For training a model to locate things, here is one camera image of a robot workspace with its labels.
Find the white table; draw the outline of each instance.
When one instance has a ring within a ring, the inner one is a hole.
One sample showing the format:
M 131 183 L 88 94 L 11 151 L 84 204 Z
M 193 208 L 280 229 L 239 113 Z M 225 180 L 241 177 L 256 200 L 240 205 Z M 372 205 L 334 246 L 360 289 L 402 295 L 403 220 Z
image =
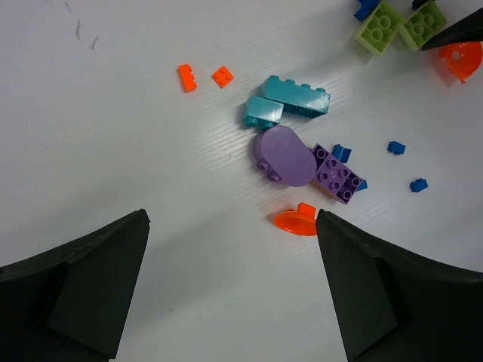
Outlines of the white table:
M 391 1 L 405 16 L 410 1 Z M 438 5 L 449 23 L 481 0 Z M 139 208 L 152 220 L 117 361 L 346 360 L 317 239 L 268 215 L 301 201 L 394 244 L 483 271 L 483 71 L 447 87 L 398 37 L 351 41 L 355 0 L 0 2 L 0 265 Z M 75 37 L 80 19 L 80 41 Z M 99 36 L 95 50 L 91 42 Z M 177 66 L 193 67 L 185 94 Z M 220 89 L 211 74 L 235 80 Z M 240 105 L 269 75 L 324 87 L 285 115 L 308 146 L 352 148 L 348 206 L 254 167 Z M 390 140 L 407 146 L 386 151 Z M 417 177 L 429 188 L 411 193 Z

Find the blue block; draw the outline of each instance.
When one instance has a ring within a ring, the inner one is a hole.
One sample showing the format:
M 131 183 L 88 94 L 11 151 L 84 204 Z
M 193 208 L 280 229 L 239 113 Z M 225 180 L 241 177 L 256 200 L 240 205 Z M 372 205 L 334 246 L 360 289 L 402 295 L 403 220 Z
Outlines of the blue block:
M 419 192 L 427 189 L 428 182 L 425 179 L 417 179 L 410 184 L 412 192 Z
M 260 97 L 284 104 L 284 112 L 315 118 L 329 112 L 331 95 L 324 88 L 310 89 L 310 85 L 296 85 L 295 81 L 281 81 L 271 75 L 260 86 Z
M 351 149 L 345 149 L 341 145 L 335 145 L 332 149 L 332 155 L 344 164 L 349 160 L 350 152 L 352 152 Z
M 387 150 L 395 155 L 402 155 L 405 153 L 406 146 L 402 143 L 391 141 L 389 142 L 389 146 L 387 146 Z
M 357 190 L 355 190 L 355 192 L 365 190 L 367 187 L 368 187 L 368 181 L 366 179 L 363 179 L 361 182 L 361 185 L 359 185 L 359 187 L 357 188 Z
M 354 14 L 359 21 L 364 21 L 377 8 L 380 0 L 359 0 L 362 7 Z
M 284 105 L 257 96 L 248 98 L 243 110 L 243 122 L 247 127 L 258 126 L 262 130 L 280 123 Z

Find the teal rectangular brick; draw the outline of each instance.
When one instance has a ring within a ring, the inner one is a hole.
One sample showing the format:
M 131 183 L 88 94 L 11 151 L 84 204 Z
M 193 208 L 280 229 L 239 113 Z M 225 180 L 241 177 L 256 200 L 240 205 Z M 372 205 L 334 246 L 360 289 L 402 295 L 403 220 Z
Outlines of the teal rectangular brick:
M 242 120 L 247 127 L 267 130 L 280 123 L 283 108 L 281 103 L 252 96 L 245 102 Z
M 438 5 L 429 0 L 402 24 L 399 32 L 408 47 L 412 51 L 417 51 L 445 25 L 445 16 Z
M 324 88 L 311 89 L 310 85 L 296 85 L 295 81 L 281 81 L 271 75 L 260 86 L 260 97 L 284 104 L 284 112 L 315 118 L 329 111 L 331 95 Z
M 402 15 L 382 0 L 372 14 L 364 20 L 355 34 L 355 40 L 371 53 L 382 55 L 403 22 Z

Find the purple brick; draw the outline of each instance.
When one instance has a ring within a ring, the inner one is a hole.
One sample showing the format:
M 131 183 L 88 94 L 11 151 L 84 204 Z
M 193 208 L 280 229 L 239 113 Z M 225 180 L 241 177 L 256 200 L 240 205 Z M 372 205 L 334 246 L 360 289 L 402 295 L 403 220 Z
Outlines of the purple brick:
M 257 167 L 274 183 L 304 186 L 315 175 L 315 158 L 289 127 L 274 126 L 256 136 L 253 145 Z
M 348 204 L 362 179 L 319 144 L 312 154 L 317 164 L 313 182 L 337 201 Z

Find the light green brick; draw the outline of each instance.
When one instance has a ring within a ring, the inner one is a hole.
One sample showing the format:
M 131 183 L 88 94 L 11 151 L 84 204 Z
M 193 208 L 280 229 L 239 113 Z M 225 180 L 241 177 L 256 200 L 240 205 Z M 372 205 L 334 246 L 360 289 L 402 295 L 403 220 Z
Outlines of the light green brick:
M 355 40 L 371 53 L 382 55 L 405 19 L 384 0 L 364 20 Z
M 434 1 L 429 0 L 399 28 L 402 38 L 412 51 L 417 51 L 435 36 L 446 19 Z

